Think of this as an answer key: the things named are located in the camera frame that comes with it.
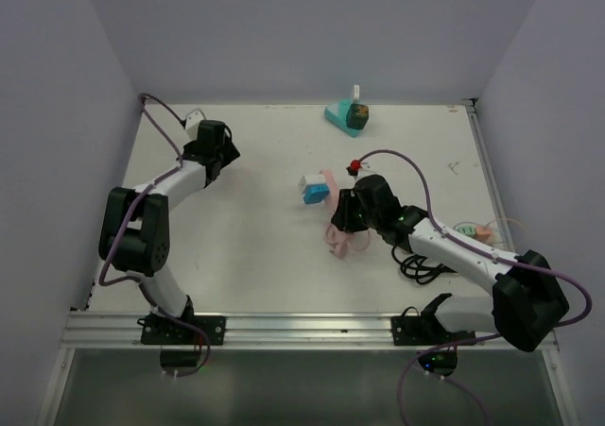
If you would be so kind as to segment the pink power strip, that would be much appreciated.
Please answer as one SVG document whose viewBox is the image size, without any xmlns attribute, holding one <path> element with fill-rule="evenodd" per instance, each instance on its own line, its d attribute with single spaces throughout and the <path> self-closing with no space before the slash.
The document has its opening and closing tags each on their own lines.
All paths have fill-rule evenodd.
<svg viewBox="0 0 605 426">
<path fill-rule="evenodd" d="M 337 209 L 339 189 L 334 174 L 330 169 L 320 170 L 319 176 L 321 183 L 319 185 L 322 198 L 329 213 L 334 213 Z"/>
</svg>

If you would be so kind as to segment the blue plug adapter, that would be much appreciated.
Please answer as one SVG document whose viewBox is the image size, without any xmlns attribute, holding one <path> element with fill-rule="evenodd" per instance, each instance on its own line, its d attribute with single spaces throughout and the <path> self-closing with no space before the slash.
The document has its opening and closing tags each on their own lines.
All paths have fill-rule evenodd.
<svg viewBox="0 0 605 426">
<path fill-rule="evenodd" d="M 314 205 L 321 203 L 330 195 L 330 190 L 327 184 L 312 184 L 307 185 L 302 193 L 302 200 L 305 205 Z"/>
</svg>

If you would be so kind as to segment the white plug adapter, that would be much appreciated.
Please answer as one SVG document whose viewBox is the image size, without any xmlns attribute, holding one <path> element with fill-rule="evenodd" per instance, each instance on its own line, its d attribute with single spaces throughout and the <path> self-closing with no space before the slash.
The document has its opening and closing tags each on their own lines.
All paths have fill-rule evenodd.
<svg viewBox="0 0 605 426">
<path fill-rule="evenodd" d="M 325 177 L 322 174 L 304 175 L 298 183 L 299 192 L 303 195 L 309 187 L 324 183 Z"/>
</svg>

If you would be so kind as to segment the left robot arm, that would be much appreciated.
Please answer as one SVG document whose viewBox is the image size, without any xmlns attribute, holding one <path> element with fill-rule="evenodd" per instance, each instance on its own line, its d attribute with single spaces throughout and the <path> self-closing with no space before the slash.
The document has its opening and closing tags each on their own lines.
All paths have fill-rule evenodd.
<svg viewBox="0 0 605 426">
<path fill-rule="evenodd" d="M 212 344 L 192 300 L 169 269 L 169 217 L 185 199 L 216 181 L 240 152 L 222 121 L 202 119 L 193 131 L 192 141 L 177 152 L 175 167 L 134 189 L 115 187 L 108 194 L 98 244 L 104 262 L 98 283 L 137 284 L 150 306 L 142 322 L 144 344 Z"/>
</svg>

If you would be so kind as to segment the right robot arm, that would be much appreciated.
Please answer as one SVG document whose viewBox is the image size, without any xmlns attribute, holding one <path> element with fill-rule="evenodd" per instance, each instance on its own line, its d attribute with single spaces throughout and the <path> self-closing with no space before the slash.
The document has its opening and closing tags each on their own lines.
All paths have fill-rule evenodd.
<svg viewBox="0 0 605 426">
<path fill-rule="evenodd" d="M 569 311 L 569 303 L 544 256 L 499 251 L 461 235 L 403 205 L 386 179 L 370 174 L 338 193 L 331 219 L 340 231 L 374 230 L 393 248 L 442 264 L 484 290 L 479 297 L 438 295 L 402 329 L 418 344 L 444 344 L 479 332 L 502 336 L 519 350 L 535 350 Z"/>
</svg>

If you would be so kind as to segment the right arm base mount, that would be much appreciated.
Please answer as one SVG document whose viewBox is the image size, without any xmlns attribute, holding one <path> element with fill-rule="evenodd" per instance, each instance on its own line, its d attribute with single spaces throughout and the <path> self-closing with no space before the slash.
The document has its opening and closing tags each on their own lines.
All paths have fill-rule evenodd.
<svg viewBox="0 0 605 426">
<path fill-rule="evenodd" d="M 390 329 L 395 346 L 428 346 L 447 344 L 475 338 L 474 332 L 448 332 L 436 319 L 436 306 L 427 306 L 421 312 L 415 307 L 406 308 L 390 319 Z M 434 350 L 419 358 L 422 370 L 448 377 L 458 366 L 458 354 L 454 347 Z"/>
</svg>

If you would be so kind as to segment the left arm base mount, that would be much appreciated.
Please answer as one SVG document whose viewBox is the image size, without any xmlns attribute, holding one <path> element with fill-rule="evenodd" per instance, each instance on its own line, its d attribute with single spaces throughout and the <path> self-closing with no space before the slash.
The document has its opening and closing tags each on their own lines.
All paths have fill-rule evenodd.
<svg viewBox="0 0 605 426">
<path fill-rule="evenodd" d="M 223 315 L 193 315 L 187 326 L 155 314 L 137 319 L 142 327 L 141 343 L 159 346 L 160 366 L 178 376 L 201 369 L 209 360 L 209 348 L 222 346 L 226 332 Z"/>
</svg>

